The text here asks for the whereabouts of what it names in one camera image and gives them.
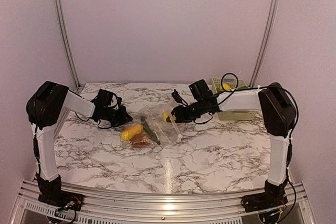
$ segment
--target marble pattern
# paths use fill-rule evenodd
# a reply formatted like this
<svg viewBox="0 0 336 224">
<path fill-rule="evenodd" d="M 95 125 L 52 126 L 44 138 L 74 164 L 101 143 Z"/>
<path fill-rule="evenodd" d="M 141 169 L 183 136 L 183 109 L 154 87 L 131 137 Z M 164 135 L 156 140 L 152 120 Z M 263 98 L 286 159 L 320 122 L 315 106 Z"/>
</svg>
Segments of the marble pattern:
<svg viewBox="0 0 336 224">
<path fill-rule="evenodd" d="M 134 115 L 145 105 L 164 105 L 171 92 L 188 101 L 185 84 L 89 83 L 81 95 L 93 99 L 99 89 L 123 98 Z M 180 125 L 183 139 L 173 146 L 130 150 L 120 146 L 120 129 L 100 130 L 70 113 L 55 142 L 62 181 L 122 191 L 166 194 L 216 193 L 264 186 L 270 141 L 260 115 L 250 122 Z"/>
</svg>

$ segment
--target clear plastic bag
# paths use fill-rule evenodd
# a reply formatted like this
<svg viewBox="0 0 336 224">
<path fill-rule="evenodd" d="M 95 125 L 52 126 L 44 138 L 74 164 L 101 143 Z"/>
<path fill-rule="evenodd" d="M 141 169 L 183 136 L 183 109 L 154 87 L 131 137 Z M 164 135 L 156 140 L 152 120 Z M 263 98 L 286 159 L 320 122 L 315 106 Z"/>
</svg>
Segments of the clear plastic bag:
<svg viewBox="0 0 336 224">
<path fill-rule="evenodd" d="M 166 146 L 181 141 L 179 131 L 170 113 L 172 101 L 164 106 L 146 106 L 133 117 L 132 125 L 122 129 L 121 145 L 124 147 Z M 163 120 L 169 115 L 172 123 Z"/>
</svg>

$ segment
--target plastic basket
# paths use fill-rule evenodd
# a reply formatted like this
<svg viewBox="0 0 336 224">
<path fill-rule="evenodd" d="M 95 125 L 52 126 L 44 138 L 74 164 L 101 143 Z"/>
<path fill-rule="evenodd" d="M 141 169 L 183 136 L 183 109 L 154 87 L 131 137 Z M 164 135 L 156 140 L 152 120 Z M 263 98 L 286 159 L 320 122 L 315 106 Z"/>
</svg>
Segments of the plastic basket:
<svg viewBox="0 0 336 224">
<path fill-rule="evenodd" d="M 221 78 L 212 78 L 212 92 L 218 93 L 220 92 L 219 87 Z M 236 80 L 234 79 L 224 79 L 224 83 L 233 84 L 236 85 Z M 238 88 L 247 86 L 245 81 L 238 80 Z M 220 113 L 217 113 L 218 119 L 221 121 L 250 121 L 253 120 L 255 115 L 257 114 L 257 111 L 248 111 L 248 110 L 235 110 L 235 111 L 223 111 Z"/>
</svg>

